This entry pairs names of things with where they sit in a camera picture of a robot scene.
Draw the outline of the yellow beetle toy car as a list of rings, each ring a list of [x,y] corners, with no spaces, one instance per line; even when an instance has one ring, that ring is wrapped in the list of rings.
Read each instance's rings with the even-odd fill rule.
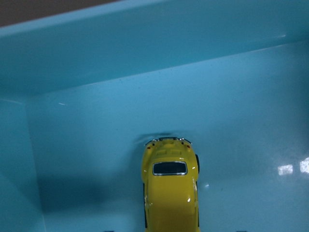
[[[199,171],[190,141],[161,137],[146,143],[141,163],[145,231],[200,231]]]

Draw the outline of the light blue plastic bin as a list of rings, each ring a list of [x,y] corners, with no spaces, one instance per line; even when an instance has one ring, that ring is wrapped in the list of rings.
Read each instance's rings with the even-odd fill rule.
[[[309,3],[124,0],[0,29],[0,229],[144,231],[146,142],[199,156],[203,232],[309,229]]]

